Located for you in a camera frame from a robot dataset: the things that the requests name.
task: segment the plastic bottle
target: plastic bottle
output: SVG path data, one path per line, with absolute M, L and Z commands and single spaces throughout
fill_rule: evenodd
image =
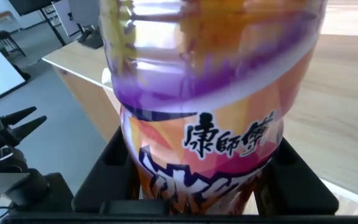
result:
M 283 134 L 325 0 L 101 0 L 121 127 L 146 198 L 240 214 Z

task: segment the chair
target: chair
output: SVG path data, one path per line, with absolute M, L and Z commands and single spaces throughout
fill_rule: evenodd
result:
M 23 56 L 26 57 L 23 50 L 18 46 L 16 41 L 11 37 L 10 33 L 6 32 L 4 30 L 0 31 L 0 43 L 2 43 L 4 45 L 9 44 L 13 50 L 18 50 Z

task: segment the metal stand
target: metal stand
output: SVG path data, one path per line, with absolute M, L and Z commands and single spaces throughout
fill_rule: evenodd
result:
M 40 10 L 42 16 L 46 19 L 48 25 L 50 26 L 50 28 L 52 29 L 53 33 L 55 33 L 57 39 L 59 39 L 60 43 L 62 44 L 62 46 L 66 46 L 66 42 L 63 40 L 63 37 L 59 34 L 59 32 L 56 30 L 56 27 L 54 27 L 52 25 L 52 23 L 50 22 L 48 16 L 46 15 L 46 13 L 44 12 L 43 9 Z

